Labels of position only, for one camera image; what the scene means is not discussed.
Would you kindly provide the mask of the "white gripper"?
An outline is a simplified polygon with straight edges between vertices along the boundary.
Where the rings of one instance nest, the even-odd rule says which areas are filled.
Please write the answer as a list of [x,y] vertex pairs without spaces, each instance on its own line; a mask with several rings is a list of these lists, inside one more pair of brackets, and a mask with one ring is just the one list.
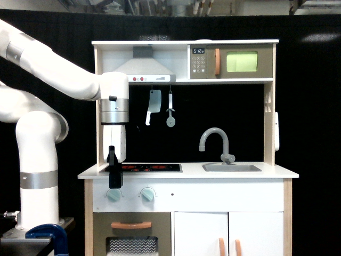
[[126,159],[126,129],[124,125],[103,126],[103,159],[109,164],[109,188],[123,186],[121,163]]

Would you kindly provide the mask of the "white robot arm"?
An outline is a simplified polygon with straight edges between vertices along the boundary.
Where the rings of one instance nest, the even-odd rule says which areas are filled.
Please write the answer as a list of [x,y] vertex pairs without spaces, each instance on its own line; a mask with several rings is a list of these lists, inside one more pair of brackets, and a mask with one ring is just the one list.
[[[129,120],[126,74],[92,74],[5,21],[1,22],[1,57],[69,97],[99,100],[103,147],[108,151],[110,165],[116,166],[126,159],[125,124]],[[1,121],[16,125],[20,164],[19,226],[29,230],[58,223],[55,146],[68,134],[66,119],[31,93],[1,84]]]

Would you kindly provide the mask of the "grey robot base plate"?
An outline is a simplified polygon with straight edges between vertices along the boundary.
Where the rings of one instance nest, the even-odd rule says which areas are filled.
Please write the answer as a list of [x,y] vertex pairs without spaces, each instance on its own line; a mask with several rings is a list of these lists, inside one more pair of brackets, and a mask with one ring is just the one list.
[[57,224],[43,224],[32,229],[15,226],[1,235],[2,243],[48,243],[67,241],[67,234],[75,226],[73,217],[60,218]]

